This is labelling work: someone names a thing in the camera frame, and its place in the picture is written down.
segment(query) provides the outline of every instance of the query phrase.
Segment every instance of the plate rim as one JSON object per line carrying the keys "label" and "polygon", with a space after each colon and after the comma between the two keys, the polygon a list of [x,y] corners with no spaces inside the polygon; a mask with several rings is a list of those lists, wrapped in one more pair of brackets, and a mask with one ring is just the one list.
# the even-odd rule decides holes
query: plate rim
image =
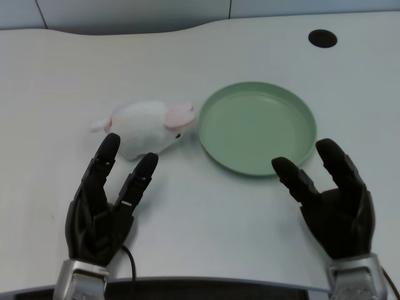
{"label": "plate rim", "polygon": [[201,143],[201,145],[203,146],[204,150],[205,150],[205,151],[207,152],[207,154],[210,155],[210,156],[212,157],[212,159],[213,159],[214,161],[216,161],[220,166],[222,166],[222,167],[224,167],[224,168],[226,168],[226,169],[228,169],[228,170],[230,170],[230,171],[233,171],[233,172],[235,172],[235,173],[242,174],[242,175],[246,175],[246,176],[253,176],[253,177],[266,177],[266,176],[273,176],[273,175],[276,175],[275,172],[265,172],[265,173],[262,173],[262,174],[261,174],[261,173],[260,173],[260,174],[254,174],[254,173],[250,173],[250,172],[244,172],[244,171],[241,171],[241,170],[238,170],[238,169],[234,169],[233,167],[227,166],[226,164],[223,164],[221,161],[219,161],[219,159],[215,158],[215,156],[214,156],[214,155],[210,152],[210,150],[205,146],[205,142],[204,142],[203,137],[202,137],[202,134],[201,134],[201,132],[202,132],[202,131],[201,131],[201,124],[203,123],[203,122],[201,121],[201,119],[202,119],[202,118],[201,118],[201,115],[202,115],[202,113],[203,113],[203,111],[204,111],[204,108],[205,108],[206,104],[211,100],[211,98],[212,98],[215,94],[217,94],[219,91],[222,91],[223,89],[226,89],[226,88],[228,88],[228,87],[235,86],[235,85],[238,85],[238,84],[248,84],[248,83],[267,84],[267,85],[270,85],[270,86],[275,86],[275,87],[277,87],[277,88],[279,88],[279,89],[283,89],[283,90],[285,90],[285,91],[291,93],[294,97],[298,98],[298,99],[300,100],[300,102],[305,106],[305,108],[309,111],[310,116],[311,116],[311,123],[312,123],[313,129],[314,129],[314,133],[313,133],[313,136],[312,136],[312,146],[310,147],[310,149],[308,150],[308,152],[307,152],[299,161],[293,161],[293,163],[294,163],[296,166],[300,166],[300,165],[302,165],[303,163],[305,163],[305,162],[310,158],[311,154],[314,152],[314,145],[315,145],[315,142],[316,142],[316,139],[317,139],[317,124],[316,124],[316,120],[315,120],[314,114],[313,114],[313,112],[311,111],[311,109],[309,108],[309,106],[303,101],[303,99],[301,99],[297,94],[294,94],[291,90],[286,89],[285,87],[282,87],[282,86],[280,86],[280,85],[277,85],[277,84],[274,84],[274,83],[270,83],[270,82],[264,82],[264,81],[241,81],[241,82],[236,82],[236,83],[233,83],[233,84],[228,84],[227,86],[224,86],[224,87],[222,87],[221,89],[218,89],[217,91],[213,92],[213,93],[206,99],[206,101],[203,103],[203,105],[202,105],[202,107],[201,107],[201,109],[200,109],[200,112],[199,112],[199,122],[198,122],[198,124],[197,124],[197,133],[198,133],[198,135],[199,135],[199,140],[200,140],[200,143]]}

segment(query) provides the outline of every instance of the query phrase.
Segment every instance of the robotic hand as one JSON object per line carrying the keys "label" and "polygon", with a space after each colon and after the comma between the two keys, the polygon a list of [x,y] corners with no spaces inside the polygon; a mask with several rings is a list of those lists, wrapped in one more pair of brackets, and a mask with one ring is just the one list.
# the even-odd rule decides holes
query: robotic hand
{"label": "robotic hand", "polygon": [[106,266],[123,246],[134,221],[132,213],[158,163],[156,154],[145,155],[127,177],[115,205],[109,204],[103,186],[119,143],[117,134],[107,135],[69,205],[65,226],[69,259],[62,265],[54,300],[104,299]]}
{"label": "robotic hand", "polygon": [[371,253],[375,227],[371,194],[350,157],[334,141],[323,139],[316,148],[337,189],[319,193],[310,177],[284,157],[273,159],[272,166],[302,204],[308,228],[333,259],[331,299],[386,300],[382,268]]}

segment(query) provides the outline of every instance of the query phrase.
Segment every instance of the white plush rabbit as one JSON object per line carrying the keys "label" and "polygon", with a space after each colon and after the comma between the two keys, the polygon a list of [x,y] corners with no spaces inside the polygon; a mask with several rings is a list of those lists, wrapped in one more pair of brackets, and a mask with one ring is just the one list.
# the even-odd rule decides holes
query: white plush rabbit
{"label": "white plush rabbit", "polygon": [[191,103],[135,102],[117,107],[111,117],[94,123],[91,130],[118,134],[120,153],[134,159],[148,152],[159,153],[177,142],[194,120]]}

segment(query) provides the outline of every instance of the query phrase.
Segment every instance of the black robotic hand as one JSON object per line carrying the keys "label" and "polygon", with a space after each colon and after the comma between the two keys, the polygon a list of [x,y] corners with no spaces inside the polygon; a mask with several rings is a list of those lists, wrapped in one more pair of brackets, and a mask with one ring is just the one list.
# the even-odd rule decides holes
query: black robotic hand
{"label": "black robotic hand", "polygon": [[320,140],[316,148],[337,189],[319,193],[308,175],[284,157],[273,159],[272,166],[302,204],[308,228],[332,259],[370,253],[375,228],[371,194],[350,157],[334,141]]}
{"label": "black robotic hand", "polygon": [[142,158],[112,205],[107,202],[103,186],[113,168],[119,143],[117,134],[107,135],[69,205],[65,235],[71,259],[107,266],[131,230],[132,213],[151,181],[158,156],[148,153]]}

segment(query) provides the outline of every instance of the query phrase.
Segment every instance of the metal wrist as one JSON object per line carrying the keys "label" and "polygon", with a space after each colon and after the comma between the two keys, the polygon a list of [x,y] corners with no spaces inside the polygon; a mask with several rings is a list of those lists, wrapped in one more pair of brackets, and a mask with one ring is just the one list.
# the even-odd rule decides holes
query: metal wrist
{"label": "metal wrist", "polygon": [[53,300],[104,299],[108,277],[105,267],[68,259],[62,264]]}
{"label": "metal wrist", "polygon": [[386,300],[385,280],[374,253],[338,259],[329,267],[332,300]]}

